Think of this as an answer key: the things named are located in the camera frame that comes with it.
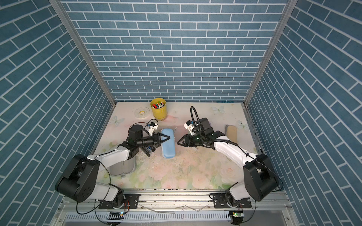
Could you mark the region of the white sleeve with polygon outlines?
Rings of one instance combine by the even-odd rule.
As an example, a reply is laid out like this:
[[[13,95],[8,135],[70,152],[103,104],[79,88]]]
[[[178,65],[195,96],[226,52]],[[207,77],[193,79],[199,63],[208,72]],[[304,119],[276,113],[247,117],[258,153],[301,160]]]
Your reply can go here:
[[[174,131],[172,129],[162,129],[161,133],[170,136],[170,140],[161,145],[163,157],[167,159],[174,158],[176,156]]]

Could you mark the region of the white sleeve case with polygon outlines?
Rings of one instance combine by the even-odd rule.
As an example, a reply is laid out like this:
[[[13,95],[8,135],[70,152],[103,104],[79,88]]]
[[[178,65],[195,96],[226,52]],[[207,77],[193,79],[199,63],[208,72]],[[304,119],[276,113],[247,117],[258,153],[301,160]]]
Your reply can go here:
[[[233,143],[238,142],[238,129],[233,125],[226,125],[225,127],[226,137]]]

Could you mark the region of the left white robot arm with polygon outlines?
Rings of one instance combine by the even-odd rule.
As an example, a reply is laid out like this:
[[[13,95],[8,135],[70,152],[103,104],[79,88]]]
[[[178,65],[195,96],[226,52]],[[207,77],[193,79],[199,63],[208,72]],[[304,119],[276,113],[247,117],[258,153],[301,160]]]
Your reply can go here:
[[[76,202],[88,199],[106,202],[113,208],[122,207],[125,197],[123,189],[109,183],[97,182],[103,170],[131,160],[142,150],[147,156],[162,144],[170,143],[172,137],[165,133],[148,132],[142,125],[132,125],[127,139],[113,151],[94,155],[75,155],[58,179],[55,190]]]

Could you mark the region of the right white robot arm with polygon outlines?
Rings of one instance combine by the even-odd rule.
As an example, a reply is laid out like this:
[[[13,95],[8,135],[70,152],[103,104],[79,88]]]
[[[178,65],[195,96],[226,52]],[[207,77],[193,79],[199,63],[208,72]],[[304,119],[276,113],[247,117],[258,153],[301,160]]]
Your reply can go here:
[[[259,202],[274,191],[279,184],[279,177],[272,168],[269,157],[255,154],[232,142],[224,133],[214,131],[207,118],[187,121],[184,124],[189,131],[177,144],[183,147],[205,147],[216,150],[243,169],[243,181],[226,190],[229,205],[235,206],[245,198]]]

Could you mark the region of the yellow pen cup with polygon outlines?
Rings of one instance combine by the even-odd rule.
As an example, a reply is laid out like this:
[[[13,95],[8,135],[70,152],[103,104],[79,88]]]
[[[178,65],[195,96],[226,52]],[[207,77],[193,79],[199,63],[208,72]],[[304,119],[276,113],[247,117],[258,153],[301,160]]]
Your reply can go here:
[[[166,101],[163,98],[155,98],[150,103],[152,113],[155,119],[163,121],[167,118],[167,106]]]

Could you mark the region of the clear tape roll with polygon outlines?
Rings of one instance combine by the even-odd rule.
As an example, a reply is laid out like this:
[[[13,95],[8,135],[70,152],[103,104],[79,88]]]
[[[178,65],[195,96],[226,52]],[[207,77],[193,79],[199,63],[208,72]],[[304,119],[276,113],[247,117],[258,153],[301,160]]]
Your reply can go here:
[[[137,119],[144,119],[150,115],[150,109],[148,107],[140,107],[135,110],[134,116]]]

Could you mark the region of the aluminium front rail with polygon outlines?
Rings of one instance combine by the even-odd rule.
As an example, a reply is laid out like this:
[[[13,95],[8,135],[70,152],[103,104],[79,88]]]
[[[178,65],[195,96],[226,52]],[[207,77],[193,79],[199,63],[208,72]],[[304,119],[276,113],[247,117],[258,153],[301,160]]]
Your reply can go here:
[[[165,190],[165,189],[126,189],[132,210],[151,210],[157,212],[172,212],[178,210],[261,210],[290,211],[291,203],[285,192],[272,192],[262,201],[247,198],[239,205],[227,203],[224,190]]]

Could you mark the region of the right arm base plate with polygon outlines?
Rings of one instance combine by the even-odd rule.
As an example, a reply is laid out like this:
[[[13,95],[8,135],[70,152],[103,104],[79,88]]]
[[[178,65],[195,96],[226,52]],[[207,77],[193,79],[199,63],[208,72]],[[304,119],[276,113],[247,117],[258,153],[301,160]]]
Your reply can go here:
[[[249,198],[235,200],[229,193],[210,193],[209,198],[213,201],[214,208],[252,208]]]

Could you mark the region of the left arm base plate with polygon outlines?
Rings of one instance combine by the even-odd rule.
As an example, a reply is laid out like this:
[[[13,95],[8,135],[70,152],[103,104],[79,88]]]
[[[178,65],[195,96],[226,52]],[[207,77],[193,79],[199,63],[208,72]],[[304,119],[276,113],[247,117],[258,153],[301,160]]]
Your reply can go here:
[[[99,205],[100,210],[130,210],[138,206],[139,194],[121,194],[113,201],[103,201]]]

